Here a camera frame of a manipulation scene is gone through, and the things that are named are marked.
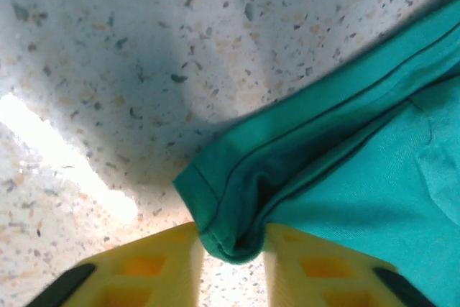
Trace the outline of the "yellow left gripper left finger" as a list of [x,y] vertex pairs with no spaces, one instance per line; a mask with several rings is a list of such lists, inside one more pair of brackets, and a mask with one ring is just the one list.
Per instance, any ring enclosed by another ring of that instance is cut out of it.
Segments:
[[204,249],[193,222],[88,257],[29,306],[197,306]]

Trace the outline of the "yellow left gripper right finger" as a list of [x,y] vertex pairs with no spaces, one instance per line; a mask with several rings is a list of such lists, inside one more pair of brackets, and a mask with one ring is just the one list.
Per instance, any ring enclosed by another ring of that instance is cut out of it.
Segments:
[[283,224],[268,224],[264,268],[269,306],[432,306],[388,262]]

